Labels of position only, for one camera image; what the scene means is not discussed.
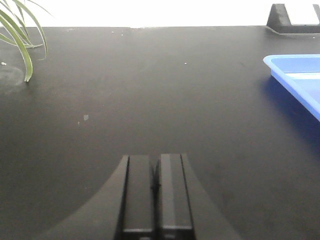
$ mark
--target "white wall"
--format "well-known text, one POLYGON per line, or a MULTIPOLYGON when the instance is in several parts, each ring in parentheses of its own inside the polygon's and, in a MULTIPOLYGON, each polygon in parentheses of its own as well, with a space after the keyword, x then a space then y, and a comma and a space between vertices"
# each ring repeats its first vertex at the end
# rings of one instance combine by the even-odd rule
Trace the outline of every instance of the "white wall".
MULTIPOLYGON (((295 0, 34 0, 54 15, 28 3, 46 27, 165 27, 265 25, 272 3, 295 0)), ((297 1, 312 7, 318 1, 297 1)), ((301 14, 310 16, 309 12, 301 14)))

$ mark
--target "black tabletop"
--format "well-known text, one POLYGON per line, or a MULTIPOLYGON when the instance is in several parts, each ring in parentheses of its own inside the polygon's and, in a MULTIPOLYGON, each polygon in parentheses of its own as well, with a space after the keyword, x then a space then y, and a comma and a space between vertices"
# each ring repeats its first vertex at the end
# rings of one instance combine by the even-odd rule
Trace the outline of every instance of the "black tabletop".
POLYGON ((320 36, 264 26, 45 28, 34 76, 0 44, 0 239, 86 203, 122 155, 187 153, 245 240, 320 238, 320 123, 263 63, 320 36))

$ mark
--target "black bracket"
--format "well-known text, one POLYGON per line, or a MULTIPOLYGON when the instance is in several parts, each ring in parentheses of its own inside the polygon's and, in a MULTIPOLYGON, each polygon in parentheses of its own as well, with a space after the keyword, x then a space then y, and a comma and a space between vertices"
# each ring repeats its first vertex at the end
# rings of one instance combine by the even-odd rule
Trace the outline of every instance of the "black bracket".
MULTIPOLYGON (((313 4, 314 11, 320 19, 320 8, 318 4, 313 4)), ((295 24, 292 25, 284 4, 273 4, 271 7, 268 22, 266 24, 279 34, 318 34, 320 24, 295 24)))
POLYGON ((186 154, 124 156, 84 206, 34 240, 240 240, 186 154))

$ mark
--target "table surface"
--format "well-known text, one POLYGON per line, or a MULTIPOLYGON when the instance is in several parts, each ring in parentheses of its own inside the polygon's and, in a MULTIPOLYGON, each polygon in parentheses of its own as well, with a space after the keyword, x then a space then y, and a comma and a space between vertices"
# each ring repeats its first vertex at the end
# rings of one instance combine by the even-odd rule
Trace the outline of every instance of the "table surface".
POLYGON ((122 155, 187 153, 245 240, 320 238, 320 123, 263 58, 320 53, 264 26, 49 27, 34 76, 0 43, 0 239, 54 227, 122 155))

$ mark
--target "plastic tray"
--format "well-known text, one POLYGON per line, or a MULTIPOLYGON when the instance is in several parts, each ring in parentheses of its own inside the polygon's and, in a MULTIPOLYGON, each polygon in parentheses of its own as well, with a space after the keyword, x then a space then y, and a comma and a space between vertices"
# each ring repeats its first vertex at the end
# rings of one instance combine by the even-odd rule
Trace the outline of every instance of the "plastic tray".
POLYGON ((320 121, 320 54, 270 55, 263 61, 271 75, 320 121))

